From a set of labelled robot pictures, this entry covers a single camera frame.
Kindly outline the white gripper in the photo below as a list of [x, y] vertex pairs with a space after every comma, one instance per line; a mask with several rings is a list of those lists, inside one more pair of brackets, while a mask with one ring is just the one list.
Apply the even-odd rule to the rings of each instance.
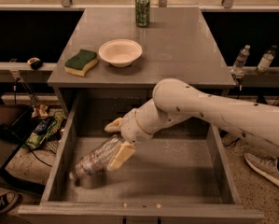
[[116, 171], [127, 161], [135, 152], [136, 147], [131, 143], [143, 143], [153, 137], [152, 134], [146, 133], [139, 125], [136, 119], [137, 110], [134, 108], [123, 118], [117, 118], [105, 126], [108, 133], [121, 133], [126, 140], [119, 145], [119, 149], [110, 159], [107, 165], [108, 171]]

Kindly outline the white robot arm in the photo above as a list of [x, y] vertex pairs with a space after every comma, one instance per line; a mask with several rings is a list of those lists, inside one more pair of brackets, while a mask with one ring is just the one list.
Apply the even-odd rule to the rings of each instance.
[[173, 78], [160, 81], [152, 98], [105, 126], [130, 143], [145, 143], [159, 130], [190, 118], [204, 120], [279, 158], [279, 106], [201, 92]]

